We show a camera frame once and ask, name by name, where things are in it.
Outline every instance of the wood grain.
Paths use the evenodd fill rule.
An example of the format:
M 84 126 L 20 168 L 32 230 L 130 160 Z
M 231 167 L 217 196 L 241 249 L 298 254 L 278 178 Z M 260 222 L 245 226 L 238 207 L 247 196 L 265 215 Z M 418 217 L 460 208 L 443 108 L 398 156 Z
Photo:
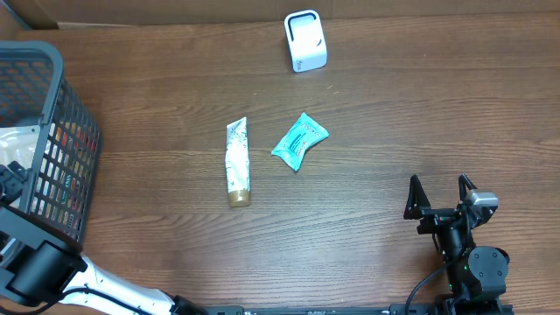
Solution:
M 440 265 L 402 219 L 457 177 L 500 197 L 479 245 L 512 258 L 504 303 L 560 312 L 560 15 L 325 21 L 294 74 L 281 23 L 22 32 L 59 48 L 104 130 L 85 250 L 201 305 L 403 302 Z M 330 137 L 294 173 L 270 150 L 305 111 Z M 228 208 L 225 126 L 247 116 L 253 205 Z M 418 294 L 445 292 L 440 279 Z M 57 306 L 57 313 L 75 309 Z

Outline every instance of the plastic basket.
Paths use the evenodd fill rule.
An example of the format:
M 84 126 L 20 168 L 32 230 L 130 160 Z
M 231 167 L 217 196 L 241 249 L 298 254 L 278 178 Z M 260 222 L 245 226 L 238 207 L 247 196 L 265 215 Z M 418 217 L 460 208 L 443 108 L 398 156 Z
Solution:
M 0 41 L 0 128 L 38 125 L 19 210 L 83 243 L 102 133 L 45 42 Z

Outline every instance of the wrapped packet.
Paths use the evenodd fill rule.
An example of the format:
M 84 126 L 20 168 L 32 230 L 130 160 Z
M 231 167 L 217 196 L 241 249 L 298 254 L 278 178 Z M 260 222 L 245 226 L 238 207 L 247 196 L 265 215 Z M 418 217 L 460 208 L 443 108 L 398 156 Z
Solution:
M 303 113 L 290 131 L 280 140 L 272 155 L 279 156 L 294 171 L 298 171 L 305 152 L 329 137 L 328 131 Z
M 251 204 L 251 186 L 247 117 L 227 126 L 226 175 L 229 205 L 231 207 L 249 206 Z

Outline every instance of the tube cap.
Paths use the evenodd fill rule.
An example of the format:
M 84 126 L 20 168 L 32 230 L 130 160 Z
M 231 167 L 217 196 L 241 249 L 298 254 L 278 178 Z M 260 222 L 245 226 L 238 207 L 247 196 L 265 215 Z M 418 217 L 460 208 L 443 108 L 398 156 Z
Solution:
M 251 193 L 248 190 L 238 190 L 229 193 L 230 207 L 246 207 L 251 205 Z

